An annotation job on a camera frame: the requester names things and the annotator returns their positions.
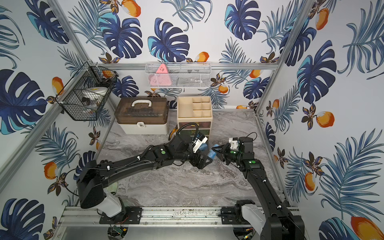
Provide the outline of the blue roll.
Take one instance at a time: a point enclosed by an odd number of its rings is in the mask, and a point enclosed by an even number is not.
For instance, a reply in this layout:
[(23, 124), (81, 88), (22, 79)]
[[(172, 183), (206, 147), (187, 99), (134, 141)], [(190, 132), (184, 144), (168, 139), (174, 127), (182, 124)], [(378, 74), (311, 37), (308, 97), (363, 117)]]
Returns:
[(208, 149), (208, 145), (206, 143), (203, 143), (200, 147), (199, 150), (201, 151), (206, 151)]
[(214, 144), (213, 147), (210, 149), (209, 153), (208, 153), (208, 157), (212, 160), (215, 159), (217, 153), (214, 151), (214, 148), (218, 147), (219, 145), (218, 144)]

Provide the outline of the blue roll top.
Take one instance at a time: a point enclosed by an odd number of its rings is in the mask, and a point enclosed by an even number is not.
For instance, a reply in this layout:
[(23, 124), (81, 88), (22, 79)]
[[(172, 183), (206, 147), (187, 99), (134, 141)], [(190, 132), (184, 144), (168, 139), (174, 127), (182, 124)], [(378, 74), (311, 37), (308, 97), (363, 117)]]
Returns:
[(213, 147), (210, 149), (209, 153), (208, 153), (208, 157), (212, 160), (215, 159), (217, 153), (214, 151), (214, 148), (218, 147), (219, 145), (218, 144), (214, 144)]

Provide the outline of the beige drawer organizer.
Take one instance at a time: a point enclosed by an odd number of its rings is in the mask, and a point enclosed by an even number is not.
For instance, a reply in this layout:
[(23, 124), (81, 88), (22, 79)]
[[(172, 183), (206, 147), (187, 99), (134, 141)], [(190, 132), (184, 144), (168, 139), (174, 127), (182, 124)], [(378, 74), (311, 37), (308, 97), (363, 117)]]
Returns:
[(181, 128), (188, 123), (196, 123), (199, 132), (209, 138), (213, 126), (211, 97), (180, 97), (177, 102), (177, 124)]

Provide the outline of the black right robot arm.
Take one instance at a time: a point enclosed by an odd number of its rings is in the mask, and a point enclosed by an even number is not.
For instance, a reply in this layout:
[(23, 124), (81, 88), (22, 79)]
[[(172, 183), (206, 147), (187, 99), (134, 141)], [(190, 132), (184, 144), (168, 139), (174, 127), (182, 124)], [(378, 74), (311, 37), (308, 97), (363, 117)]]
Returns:
[(234, 163), (255, 191), (261, 207), (251, 200), (237, 201), (234, 207), (223, 207), (220, 218), (224, 225), (250, 225), (250, 233), (260, 240), (304, 240), (305, 224), (301, 216), (293, 215), (271, 185), (265, 168), (254, 154), (253, 139), (231, 138), (212, 151), (227, 165)]

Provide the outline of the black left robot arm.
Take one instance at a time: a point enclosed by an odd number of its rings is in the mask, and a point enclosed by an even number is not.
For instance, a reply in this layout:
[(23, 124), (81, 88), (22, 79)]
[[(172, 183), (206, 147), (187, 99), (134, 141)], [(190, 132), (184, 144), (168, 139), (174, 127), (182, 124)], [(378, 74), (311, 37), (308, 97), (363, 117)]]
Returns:
[(154, 171), (171, 166), (175, 161), (189, 162), (192, 166), (203, 169), (213, 162), (213, 158), (194, 150), (197, 140), (187, 135), (177, 135), (170, 142), (162, 145), (148, 146), (143, 153), (124, 160), (111, 162), (88, 162), (77, 180), (80, 207), (97, 209), (102, 213), (104, 224), (120, 224), (129, 219), (129, 207), (121, 198), (107, 191), (110, 185), (129, 176)]

